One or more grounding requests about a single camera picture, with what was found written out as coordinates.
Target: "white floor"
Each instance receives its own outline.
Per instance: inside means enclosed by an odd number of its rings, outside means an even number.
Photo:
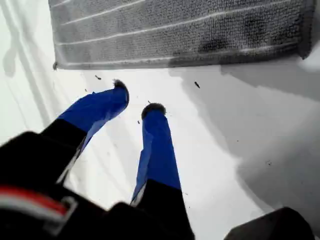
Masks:
[[[1,144],[40,132],[78,98],[121,79],[129,107],[92,139],[70,188],[106,209],[128,203],[142,149],[140,114],[148,101],[160,102],[197,239],[222,240],[281,206],[320,234],[320,42],[305,61],[53,71],[48,1],[0,0],[0,8]]]

